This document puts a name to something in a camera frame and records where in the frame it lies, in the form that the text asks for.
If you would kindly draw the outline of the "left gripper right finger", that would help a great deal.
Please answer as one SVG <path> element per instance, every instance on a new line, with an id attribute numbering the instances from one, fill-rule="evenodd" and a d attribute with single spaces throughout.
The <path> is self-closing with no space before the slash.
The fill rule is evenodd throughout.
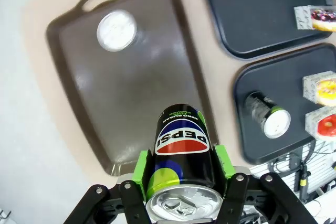
<path id="1" fill-rule="evenodd" d="M 254 206 L 267 223 L 316 223 L 312 214 L 276 173 L 260 178 L 236 173 L 224 146 L 214 147 L 223 178 L 224 199 L 215 223 L 240 223 L 245 206 Z"/>

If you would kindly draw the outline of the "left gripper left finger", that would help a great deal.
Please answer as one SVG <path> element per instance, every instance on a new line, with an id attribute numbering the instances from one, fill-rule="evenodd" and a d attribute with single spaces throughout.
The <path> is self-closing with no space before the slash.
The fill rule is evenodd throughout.
<path id="1" fill-rule="evenodd" d="M 92 185 L 70 213 L 65 223 L 113 223 L 124 214 L 127 223 L 151 223 L 145 208 L 150 150 L 141 151 L 131 179 L 112 188 Z"/>

